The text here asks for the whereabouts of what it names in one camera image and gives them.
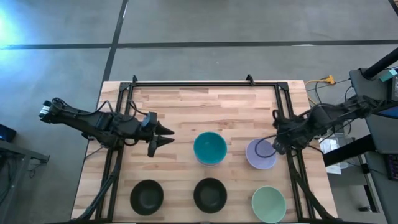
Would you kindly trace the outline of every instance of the black metal frame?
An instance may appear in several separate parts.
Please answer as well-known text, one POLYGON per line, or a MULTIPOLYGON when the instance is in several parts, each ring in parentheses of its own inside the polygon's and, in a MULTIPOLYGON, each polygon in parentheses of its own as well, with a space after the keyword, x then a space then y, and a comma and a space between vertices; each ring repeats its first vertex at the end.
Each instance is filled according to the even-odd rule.
MULTIPOLYGON (((277 107, 279 109, 280 114, 284 114, 284 107, 282 104, 282 97, 280 92, 283 91, 285 94, 286 102, 287 102, 287 110, 289 113, 289 116, 293 116, 293 106, 292 106, 292 101, 290 99, 290 93, 289 93, 289 86, 287 82, 255 82, 252 78, 251 75, 248 75, 246 78, 246 81, 241 81, 241 82, 138 82, 136 76, 133 77, 132 82, 122 82, 120 83, 119 86, 119 94, 118 94, 118 100, 116 103, 116 112, 120 113, 121 110, 121 104, 124 96, 124 92, 128 90, 128 99, 132 99, 132 93, 134 90, 134 87, 166 87, 166 86, 268 86, 268 87, 273 87, 275 90, 275 97, 276 97, 276 102, 277 102, 277 107)), ((130 110, 129 104, 126 102, 126 110, 125 114, 128 114, 130 110)), ((108 153, 106 155, 106 162, 104 165, 104 172, 103 172, 103 179, 101 183, 101 190, 98 195, 95 198, 95 207, 96 208, 96 214, 95 214, 95 219, 94 220, 89 220, 90 216, 85 216, 84 219, 77 219, 77 220, 70 220, 67 223, 112 223, 113 219, 113 214, 114 214, 114 206, 116 203, 116 194, 118 190, 118 180, 119 180, 119 174, 120 174, 120 167, 122 163, 122 158, 123 158, 123 144, 118 145, 114 149, 108 149, 108 153), (115 167, 109 175, 110 172, 110 167, 111 167, 111 161, 112 161, 112 156, 113 152, 117 151, 118 155, 116 158, 116 163, 115 167), (106 218, 102 218, 102 210, 103 210, 103 197, 105 196, 106 192, 112 185, 111 189, 111 197, 109 200, 109 207, 108 207, 108 214, 106 218)), ((297 214, 297 219, 299 223, 353 223, 353 222, 344 222, 341 220, 335 220, 331 219, 329 214, 327 214, 326 210, 320 205, 318 200, 315 198, 315 196, 311 193, 309 186, 308 186, 308 178, 307 178, 307 173, 305 171, 305 164, 304 164, 304 159, 302 152, 299 151, 297 152, 297 161, 298 165, 300 167, 300 173, 297 172, 295 166, 294 166, 294 158, 292 157, 292 153, 290 151, 287 152, 287 161, 288 161, 288 166, 289 166, 289 173, 290 173, 290 181, 292 183, 292 191, 293 191, 293 196, 294 196, 294 201, 295 201, 295 209, 296 209, 296 214, 297 214), (307 208, 308 208, 308 216, 309 218, 305 218, 303 215, 303 210, 302 210, 302 205, 300 201, 300 195, 299 195, 299 188, 297 187, 297 184, 299 184, 304 191, 305 194, 305 200, 307 203, 307 208), (320 216, 324 218, 323 220, 316 219, 315 217, 315 211, 314 207, 317 208, 320 216)))

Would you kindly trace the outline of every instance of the black stand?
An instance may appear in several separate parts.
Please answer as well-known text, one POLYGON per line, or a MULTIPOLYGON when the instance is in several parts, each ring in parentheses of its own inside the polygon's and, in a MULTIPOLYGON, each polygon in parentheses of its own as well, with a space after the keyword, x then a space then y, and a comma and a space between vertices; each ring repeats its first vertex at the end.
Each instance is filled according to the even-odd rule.
POLYGON ((374 80, 377 78, 377 75, 386 69, 388 66, 392 65, 398 60, 398 48, 387 54, 384 58, 380 59, 380 61, 376 62, 370 68, 368 68, 362 76, 368 80, 374 80))
POLYGON ((323 155, 323 161, 325 162, 325 166, 328 167, 338 162, 343 162, 349 158, 360 156, 365 152, 375 150, 376 147, 374 146, 372 136, 368 134, 363 138, 326 153, 323 155))
MULTIPOLYGON (((124 92, 128 90, 126 109, 124 111, 124 114, 130 113, 130 104, 128 103, 128 100, 132 99, 132 92, 136 85, 136 82, 137 78, 136 76, 134 76, 132 82, 120 83, 115 112, 120 113, 124 92)), ((80 215, 75 220, 70 220, 68 223, 111 223, 112 222, 113 213, 114 213, 114 204, 116 203, 116 192, 118 189, 119 175, 120 175, 120 169, 123 158, 123 151, 124 151, 124 143, 122 140, 120 140, 116 146, 108 149, 104 165, 103 178, 101 181, 101 188, 99 190, 98 195, 94 198, 92 203, 87 207, 87 209, 85 210, 85 212, 83 212, 82 215, 80 215), (112 173, 109 174, 114 151, 116 151, 118 155, 116 157, 114 169, 112 173), (109 200, 108 213, 106 218, 102 218, 104 196, 106 195, 107 191, 111 186, 112 189, 111 189, 111 197, 109 200), (95 219, 90 220, 94 211, 96 211, 95 219)))

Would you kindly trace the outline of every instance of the black bowl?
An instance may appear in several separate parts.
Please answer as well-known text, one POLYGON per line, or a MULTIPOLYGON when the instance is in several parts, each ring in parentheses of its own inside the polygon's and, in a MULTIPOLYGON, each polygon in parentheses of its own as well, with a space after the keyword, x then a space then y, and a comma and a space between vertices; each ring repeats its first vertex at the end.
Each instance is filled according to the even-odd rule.
POLYGON ((205 178, 193 191, 193 200, 197 207, 206 213, 220 211, 226 203, 226 189, 223 183, 214 178, 205 178))
POLYGON ((136 213, 151 215, 160 208, 163 197, 163 189, 158 182, 143 180, 132 189, 130 204, 136 213))

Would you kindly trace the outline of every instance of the teal bowl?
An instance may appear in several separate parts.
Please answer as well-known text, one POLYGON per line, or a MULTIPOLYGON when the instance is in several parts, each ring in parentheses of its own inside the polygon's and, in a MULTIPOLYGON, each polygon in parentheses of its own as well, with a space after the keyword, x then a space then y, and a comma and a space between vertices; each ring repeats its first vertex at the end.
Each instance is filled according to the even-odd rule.
POLYGON ((217 165, 226 155, 226 142, 217 133, 201 133, 193 143, 193 151, 200 163, 206 166, 217 165))
POLYGON ((277 223, 286 214, 286 201, 281 192, 277 189, 264 186, 260 187, 253 194, 251 206, 254 214, 265 223, 277 223))

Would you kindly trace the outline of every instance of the light green bowl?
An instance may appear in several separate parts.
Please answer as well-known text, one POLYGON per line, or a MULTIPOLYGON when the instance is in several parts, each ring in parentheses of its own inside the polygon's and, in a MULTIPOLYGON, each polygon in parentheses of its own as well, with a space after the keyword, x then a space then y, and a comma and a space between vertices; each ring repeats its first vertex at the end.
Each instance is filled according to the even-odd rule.
POLYGON ((270 186, 263 186, 255 191, 251 199, 251 206, 257 217, 266 223, 277 223, 286 214, 284 196, 270 186))

